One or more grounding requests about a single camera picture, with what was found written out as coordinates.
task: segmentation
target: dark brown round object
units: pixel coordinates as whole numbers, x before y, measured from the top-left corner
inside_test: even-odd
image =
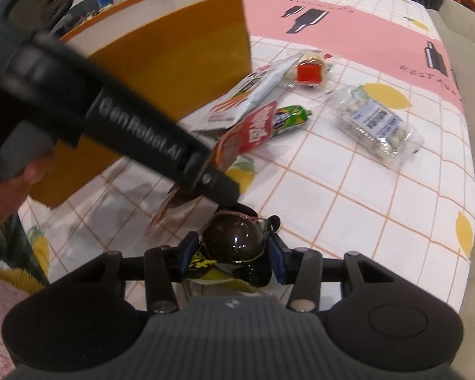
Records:
[[[216,214],[203,233],[211,259],[219,263],[244,263],[259,257],[265,248],[264,235],[253,221],[234,214]]]

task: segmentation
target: gray ribbed surface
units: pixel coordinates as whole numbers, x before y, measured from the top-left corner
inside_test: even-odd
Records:
[[[461,378],[441,366],[424,372],[388,373],[347,357],[316,316],[282,308],[273,297],[192,298],[182,312],[149,320],[126,353],[77,373],[21,367],[8,380],[371,380]]]

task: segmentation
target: yellow fuzzy fabric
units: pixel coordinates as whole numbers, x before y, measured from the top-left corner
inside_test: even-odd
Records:
[[[23,269],[3,270],[0,268],[0,279],[28,294],[36,293],[44,288],[37,279],[33,278]]]

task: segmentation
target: green snack package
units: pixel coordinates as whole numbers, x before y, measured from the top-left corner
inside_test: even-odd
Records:
[[[302,127],[310,116],[311,111],[300,105],[278,108],[274,115],[272,137]]]

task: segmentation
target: orange box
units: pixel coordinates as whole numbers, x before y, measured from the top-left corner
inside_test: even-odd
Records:
[[[251,72],[242,0],[126,0],[62,41],[106,69],[173,121],[229,91]],[[120,155],[82,136],[59,141],[56,170],[32,189],[61,204]]]

